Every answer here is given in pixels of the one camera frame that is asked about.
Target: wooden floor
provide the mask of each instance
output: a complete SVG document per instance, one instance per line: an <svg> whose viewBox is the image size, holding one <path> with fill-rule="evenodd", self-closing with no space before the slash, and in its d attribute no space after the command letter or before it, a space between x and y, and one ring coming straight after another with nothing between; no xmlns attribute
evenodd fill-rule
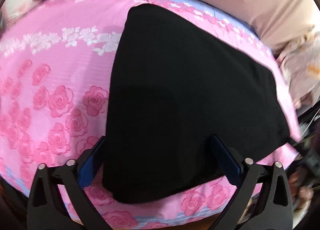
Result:
<svg viewBox="0 0 320 230"><path fill-rule="evenodd" d="M160 228L161 230L207 230L212 223L216 220L218 215L213 215L208 218L201 219L200 221L188 223L182 226L170 226Z"/></svg>

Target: white rose pattern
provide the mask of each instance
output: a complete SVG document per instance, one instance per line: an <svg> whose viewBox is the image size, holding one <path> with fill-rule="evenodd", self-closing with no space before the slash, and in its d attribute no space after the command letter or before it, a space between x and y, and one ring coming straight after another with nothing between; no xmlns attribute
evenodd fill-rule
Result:
<svg viewBox="0 0 320 230"><path fill-rule="evenodd" d="M83 29L80 27L64 27L61 31L61 36L58 36L58 33L54 32L50 32L49 34L38 32L25 34L21 40L16 38L1 40L0 52L3 52L3 56L7 57L16 51L26 50L28 47L33 54L36 54L39 51L48 50L52 45L59 42L65 42L66 47L76 47L79 41L83 41L88 47L92 44L100 45L92 50L101 56L107 52L115 52L121 37L121 33L116 33L115 31L111 32L111 34L97 34L98 30L96 26Z"/></svg>
<svg viewBox="0 0 320 230"><path fill-rule="evenodd" d="M97 52L99 56L105 52L114 52L117 51L118 43L120 41L121 33L112 32L102 33L98 35L98 42L105 42L102 48L96 47L93 51Z"/></svg>

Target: pink blanket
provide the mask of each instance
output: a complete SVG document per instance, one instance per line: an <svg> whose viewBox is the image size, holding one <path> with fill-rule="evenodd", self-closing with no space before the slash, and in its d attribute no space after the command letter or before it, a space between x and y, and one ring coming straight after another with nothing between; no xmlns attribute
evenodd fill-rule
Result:
<svg viewBox="0 0 320 230"><path fill-rule="evenodd" d="M104 135L118 42L128 10L143 3L171 10L269 68L291 136L299 139L288 86L270 50L228 19L219 20L213 11L180 1L47 0L3 35L0 175L7 182L28 195L38 164L62 165ZM261 163L281 161L287 167L295 156L287 144ZM219 213L234 191L222 177L156 202L128 205L116 202L102 187L101 174L85 189L112 227L143 229L184 224ZM69 213L77 218L63 188L61 192Z"/></svg>

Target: black clamp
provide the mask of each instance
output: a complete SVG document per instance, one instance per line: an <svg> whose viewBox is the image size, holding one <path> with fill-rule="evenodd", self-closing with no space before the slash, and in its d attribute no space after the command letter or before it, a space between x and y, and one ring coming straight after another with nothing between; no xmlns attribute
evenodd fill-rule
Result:
<svg viewBox="0 0 320 230"><path fill-rule="evenodd" d="M102 164L103 143L104 137L101 137L76 161L68 160L62 166L38 166L28 201L28 230L112 229L83 191ZM210 145L221 169L237 190L209 230L291 230L292 200L282 164L263 166L250 158L243 159L236 150L226 148L216 135L211 137ZM263 186L253 213L249 220L238 224L257 183ZM83 225L70 218L58 185L65 186Z"/></svg>

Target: blue padding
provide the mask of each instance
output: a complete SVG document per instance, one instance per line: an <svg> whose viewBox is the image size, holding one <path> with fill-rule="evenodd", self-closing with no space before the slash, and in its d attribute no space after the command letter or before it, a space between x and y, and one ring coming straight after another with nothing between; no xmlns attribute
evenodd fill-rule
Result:
<svg viewBox="0 0 320 230"><path fill-rule="evenodd" d="M99 168L103 163L103 141L101 141L97 148L91 153L88 159L84 162L78 172L78 184L81 189L90 186Z"/></svg>
<svg viewBox="0 0 320 230"><path fill-rule="evenodd" d="M231 185L240 187L242 184L241 168L233 158L232 154L216 135L211 137L210 148L222 172L226 175L229 183Z"/></svg>

